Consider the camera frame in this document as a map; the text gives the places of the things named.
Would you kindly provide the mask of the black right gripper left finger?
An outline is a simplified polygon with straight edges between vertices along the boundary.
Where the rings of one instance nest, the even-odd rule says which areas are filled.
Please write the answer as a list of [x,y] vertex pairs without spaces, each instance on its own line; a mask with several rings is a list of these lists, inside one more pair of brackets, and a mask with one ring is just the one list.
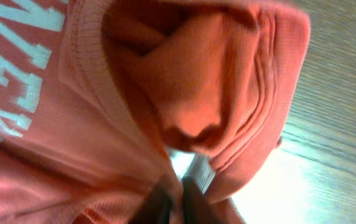
[[170,224],[176,202],[169,187],[167,179],[159,179],[128,223]]

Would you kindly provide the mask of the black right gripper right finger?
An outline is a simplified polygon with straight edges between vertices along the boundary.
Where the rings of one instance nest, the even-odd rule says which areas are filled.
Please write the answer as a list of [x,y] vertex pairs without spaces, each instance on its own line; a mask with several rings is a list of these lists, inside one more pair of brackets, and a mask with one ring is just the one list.
[[185,224],[223,223],[191,177],[184,177],[182,184],[184,187],[182,204]]

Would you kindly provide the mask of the red t-shirt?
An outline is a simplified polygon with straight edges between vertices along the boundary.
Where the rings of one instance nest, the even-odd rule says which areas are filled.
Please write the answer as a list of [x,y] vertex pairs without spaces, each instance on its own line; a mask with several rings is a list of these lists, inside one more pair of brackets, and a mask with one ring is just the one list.
[[0,1],[0,223],[128,223],[191,177],[223,223],[281,143],[311,35],[277,1]]

